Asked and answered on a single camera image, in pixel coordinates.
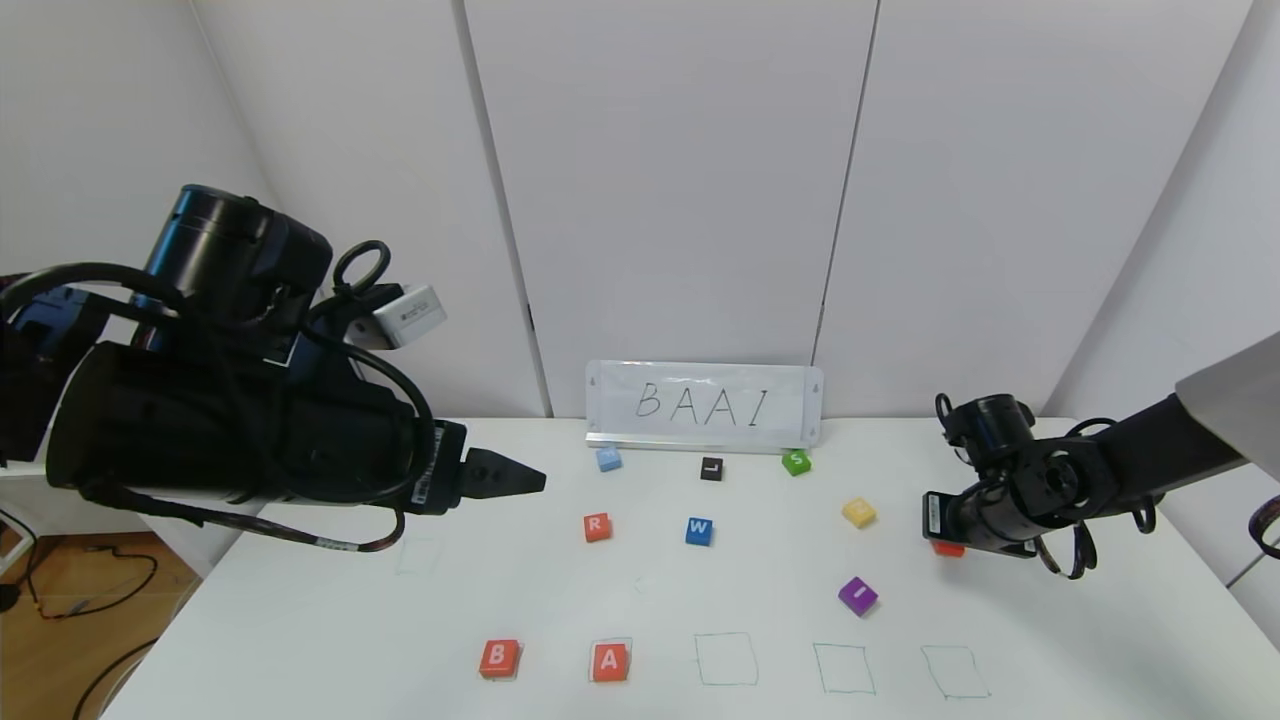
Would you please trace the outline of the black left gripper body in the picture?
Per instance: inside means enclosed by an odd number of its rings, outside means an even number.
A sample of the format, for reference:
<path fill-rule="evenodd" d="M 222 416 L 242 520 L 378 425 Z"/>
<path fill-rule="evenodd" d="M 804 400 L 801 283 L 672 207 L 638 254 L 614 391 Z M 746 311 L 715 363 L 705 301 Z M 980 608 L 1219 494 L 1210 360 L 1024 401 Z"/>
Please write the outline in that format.
<path fill-rule="evenodd" d="M 307 503 L 374 505 L 417 515 L 457 506 L 467 430 L 428 423 L 385 386 L 343 377 L 285 404 L 289 492 Z"/>

